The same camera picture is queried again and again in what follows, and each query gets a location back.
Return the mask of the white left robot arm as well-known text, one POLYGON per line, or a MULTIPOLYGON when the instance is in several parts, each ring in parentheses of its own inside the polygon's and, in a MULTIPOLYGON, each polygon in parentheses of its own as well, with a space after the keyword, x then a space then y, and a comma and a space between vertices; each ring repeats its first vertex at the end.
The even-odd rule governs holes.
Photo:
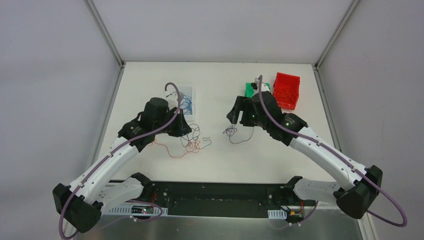
POLYGON ((110 209, 135 198, 143 203, 152 198, 150 181, 139 172, 113 187, 105 186, 156 135, 182 137, 191 132, 178 108, 180 101, 176 93, 151 98, 136 118, 122 126, 108 150, 89 169, 70 184, 54 187, 52 194, 61 225, 67 221, 77 233, 86 233, 110 209))

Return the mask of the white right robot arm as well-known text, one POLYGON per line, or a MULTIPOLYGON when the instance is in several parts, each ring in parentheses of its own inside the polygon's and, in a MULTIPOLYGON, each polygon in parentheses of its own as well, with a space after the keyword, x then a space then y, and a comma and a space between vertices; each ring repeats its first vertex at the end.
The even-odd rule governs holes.
POLYGON ((307 156, 334 178, 333 182, 293 177, 284 190, 284 200, 296 205, 302 200, 336 204, 346 215, 361 219, 380 193, 383 171, 372 165, 366 167, 347 156, 320 138, 307 122, 294 113, 282 112, 276 99, 269 92, 251 98, 238 96, 226 115, 231 124, 245 127, 260 127, 274 140, 282 142, 307 156))

